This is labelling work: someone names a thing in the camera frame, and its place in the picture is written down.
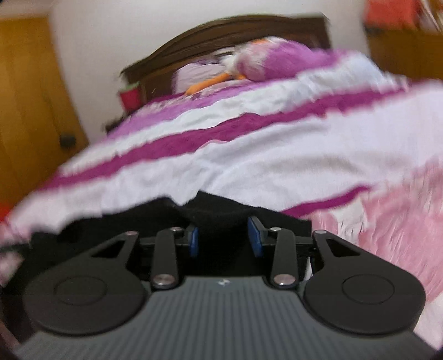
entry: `dark brown headboard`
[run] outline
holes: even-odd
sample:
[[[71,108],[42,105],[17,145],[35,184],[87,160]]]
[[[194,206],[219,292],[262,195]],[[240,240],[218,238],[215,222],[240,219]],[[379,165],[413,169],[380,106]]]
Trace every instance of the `dark brown headboard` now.
[[[140,81],[144,100],[169,95],[173,73],[192,60],[224,47],[266,36],[278,36],[309,47],[330,47],[327,18],[245,15],[210,21],[168,41],[147,58],[121,73],[129,83]]]

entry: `black fabric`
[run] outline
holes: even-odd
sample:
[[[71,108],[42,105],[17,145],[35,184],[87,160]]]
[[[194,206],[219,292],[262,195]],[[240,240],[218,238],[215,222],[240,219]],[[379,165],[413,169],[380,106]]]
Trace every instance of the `black fabric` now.
[[[75,221],[59,235],[35,233],[32,251],[4,289],[2,297],[8,325],[19,340],[30,335],[21,294],[33,277],[125,231],[138,231],[141,237],[155,236],[165,228],[187,227],[193,223],[199,228],[200,252],[198,261],[187,268],[187,275],[261,274],[268,264],[254,261],[250,256],[246,220],[251,215],[257,216],[266,227],[286,228],[298,236],[311,235],[310,221],[204,192],[199,192],[184,206],[161,198],[119,214]],[[303,272],[306,262],[299,260],[299,264]]]
[[[8,348],[0,344],[0,359],[1,360],[20,360]]]

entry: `wooden door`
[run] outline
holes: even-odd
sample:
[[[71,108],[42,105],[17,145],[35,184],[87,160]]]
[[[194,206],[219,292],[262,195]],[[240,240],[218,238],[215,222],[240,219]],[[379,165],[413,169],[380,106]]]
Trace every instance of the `wooden door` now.
[[[420,30],[370,30],[372,60],[384,71],[412,79],[443,79],[443,35]]]
[[[60,145],[60,135],[76,144]],[[0,203],[16,204],[85,148],[46,18],[0,22]]]

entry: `black device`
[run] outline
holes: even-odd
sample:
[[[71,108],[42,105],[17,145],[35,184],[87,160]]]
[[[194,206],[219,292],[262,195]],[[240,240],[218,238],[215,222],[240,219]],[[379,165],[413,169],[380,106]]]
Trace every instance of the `black device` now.
[[[247,220],[262,276],[188,276],[198,228],[123,233],[42,273],[23,305],[36,332],[15,353],[51,359],[430,359],[413,332],[410,273],[324,230]],[[304,280],[297,259],[310,257]]]

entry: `grey ribbed surface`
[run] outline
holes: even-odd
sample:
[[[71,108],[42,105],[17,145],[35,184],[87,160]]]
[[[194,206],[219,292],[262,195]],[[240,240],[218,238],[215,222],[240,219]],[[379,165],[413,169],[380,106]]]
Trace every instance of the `grey ribbed surface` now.
[[[107,334],[64,338],[35,334],[16,351],[29,360],[428,360],[433,350],[413,333],[349,337],[324,327],[295,293],[261,278],[188,278],[157,292],[130,322]]]

